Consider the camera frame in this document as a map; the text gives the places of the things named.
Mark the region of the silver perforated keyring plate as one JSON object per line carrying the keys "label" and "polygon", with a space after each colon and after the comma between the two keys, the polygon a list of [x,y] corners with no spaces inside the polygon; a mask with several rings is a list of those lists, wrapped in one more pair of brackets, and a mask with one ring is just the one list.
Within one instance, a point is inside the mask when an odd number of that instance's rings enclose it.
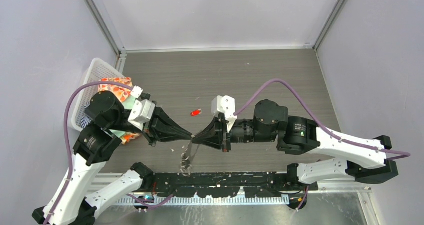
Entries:
{"label": "silver perforated keyring plate", "polygon": [[190,177],[192,174],[192,163],[194,162],[194,159],[198,153],[198,150],[200,148],[200,145],[198,144],[197,147],[193,151],[193,141],[191,140],[187,147],[184,149],[183,153],[181,154],[181,162],[180,162],[180,173],[184,177]]}

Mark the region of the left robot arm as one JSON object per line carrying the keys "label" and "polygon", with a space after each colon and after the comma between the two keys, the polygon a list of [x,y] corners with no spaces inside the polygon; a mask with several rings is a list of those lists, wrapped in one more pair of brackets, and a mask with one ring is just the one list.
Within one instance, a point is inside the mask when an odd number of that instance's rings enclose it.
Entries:
{"label": "left robot arm", "polygon": [[148,93],[135,88],[130,95],[134,99],[131,109],[126,109],[110,91],[100,91],[91,98],[85,110],[91,122],[75,142],[70,171],[49,204],[32,214],[38,224],[92,225],[119,198],[136,190],[148,192],[153,187],[154,172],[138,162],[117,181],[87,195],[94,178],[123,142],[114,129],[141,133],[151,146],[191,140],[192,134],[150,101]]}

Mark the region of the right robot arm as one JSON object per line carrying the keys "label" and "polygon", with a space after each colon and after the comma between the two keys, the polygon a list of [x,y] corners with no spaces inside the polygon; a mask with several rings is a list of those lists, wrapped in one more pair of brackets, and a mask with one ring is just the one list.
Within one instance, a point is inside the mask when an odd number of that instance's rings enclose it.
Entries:
{"label": "right robot arm", "polygon": [[290,116],[285,106],[264,99],[254,108],[253,118],[239,119],[233,112],[234,103],[228,97],[217,97],[212,103],[212,122],[193,138],[193,143],[227,153],[232,144],[276,143],[280,152],[288,155],[322,154],[328,160],[314,163],[292,163],[287,167],[285,183],[299,190],[322,180],[354,178],[362,184],[382,184],[399,175],[395,161],[387,158],[384,149],[391,147],[388,136],[365,141],[360,138],[349,144],[343,135],[324,130],[315,121]]}

